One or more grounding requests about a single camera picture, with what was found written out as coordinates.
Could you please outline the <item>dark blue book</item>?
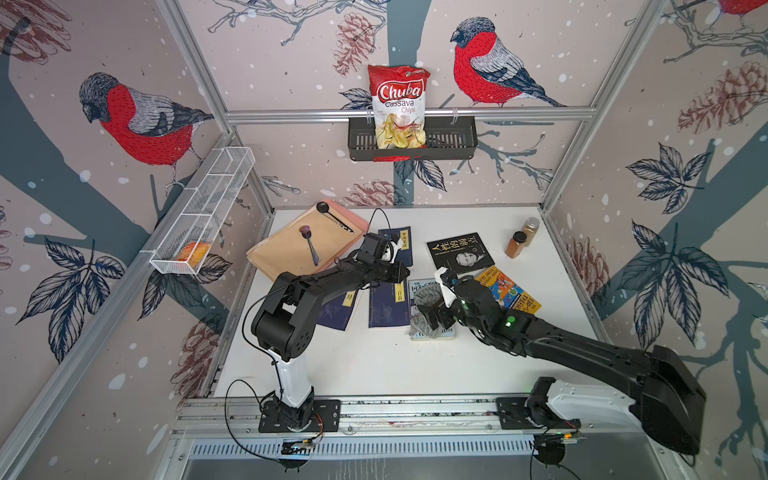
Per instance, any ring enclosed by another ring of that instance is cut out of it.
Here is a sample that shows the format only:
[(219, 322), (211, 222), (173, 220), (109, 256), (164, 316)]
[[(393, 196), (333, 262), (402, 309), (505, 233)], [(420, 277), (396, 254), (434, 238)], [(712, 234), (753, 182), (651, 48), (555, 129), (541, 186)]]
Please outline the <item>dark blue book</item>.
[(318, 315), (317, 324), (333, 330), (345, 331), (355, 311), (358, 292), (351, 291), (326, 303)]
[(370, 291), (369, 328), (404, 327), (410, 324), (406, 282), (381, 283)]

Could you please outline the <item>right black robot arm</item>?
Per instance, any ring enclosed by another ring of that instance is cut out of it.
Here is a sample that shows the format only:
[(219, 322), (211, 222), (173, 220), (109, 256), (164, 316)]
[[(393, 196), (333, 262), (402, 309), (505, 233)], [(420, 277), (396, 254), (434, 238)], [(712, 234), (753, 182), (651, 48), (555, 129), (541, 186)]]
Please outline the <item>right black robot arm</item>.
[(432, 322), (459, 323), (483, 344), (513, 356), (542, 359), (599, 380), (633, 400), (629, 411), (657, 443), (683, 455), (700, 452), (706, 393), (680, 356), (610, 345), (505, 308), (470, 275), (435, 273), (443, 300), (428, 310)]

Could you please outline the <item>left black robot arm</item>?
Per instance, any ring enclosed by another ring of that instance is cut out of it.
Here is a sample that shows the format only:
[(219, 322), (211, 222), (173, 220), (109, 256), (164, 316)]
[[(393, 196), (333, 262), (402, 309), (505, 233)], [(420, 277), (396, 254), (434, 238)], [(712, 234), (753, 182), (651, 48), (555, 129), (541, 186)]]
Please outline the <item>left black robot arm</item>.
[(262, 301), (251, 323), (258, 348), (273, 360), (278, 376), (279, 406), (299, 424), (309, 421), (314, 388), (303, 357), (317, 326), (323, 306), (348, 292), (381, 283), (404, 281), (409, 270), (396, 259), (404, 246), (368, 233), (361, 246), (334, 266), (315, 274), (280, 274)]

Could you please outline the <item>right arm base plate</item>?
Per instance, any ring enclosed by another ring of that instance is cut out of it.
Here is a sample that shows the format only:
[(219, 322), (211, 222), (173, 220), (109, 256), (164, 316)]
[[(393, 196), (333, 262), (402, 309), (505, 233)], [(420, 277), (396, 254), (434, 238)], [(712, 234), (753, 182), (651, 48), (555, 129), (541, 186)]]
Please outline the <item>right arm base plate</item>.
[(503, 430), (522, 429), (580, 429), (579, 419), (565, 419), (544, 400), (521, 396), (497, 397), (496, 412)]

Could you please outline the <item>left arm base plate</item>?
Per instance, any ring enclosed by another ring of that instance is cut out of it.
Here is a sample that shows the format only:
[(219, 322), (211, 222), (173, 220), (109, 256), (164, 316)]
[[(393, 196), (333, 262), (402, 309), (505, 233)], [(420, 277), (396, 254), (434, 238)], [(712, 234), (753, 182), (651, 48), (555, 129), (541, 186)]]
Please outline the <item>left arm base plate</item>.
[(298, 408), (270, 398), (261, 408), (260, 433), (337, 432), (341, 401), (336, 399), (307, 401)]

